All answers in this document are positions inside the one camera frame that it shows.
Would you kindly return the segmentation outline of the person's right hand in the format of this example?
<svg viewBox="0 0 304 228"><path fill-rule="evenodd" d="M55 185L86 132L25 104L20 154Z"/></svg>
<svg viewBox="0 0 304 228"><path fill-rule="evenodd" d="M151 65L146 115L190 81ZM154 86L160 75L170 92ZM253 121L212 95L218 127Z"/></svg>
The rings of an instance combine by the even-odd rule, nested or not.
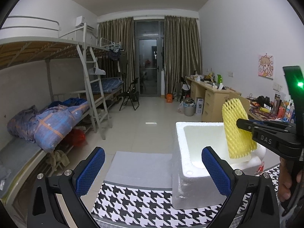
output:
<svg viewBox="0 0 304 228"><path fill-rule="evenodd" d="M283 158L280 158L279 170L278 199L280 202L284 202L291 197L290 188L292 186L292 179L287 170L286 160Z"/></svg>

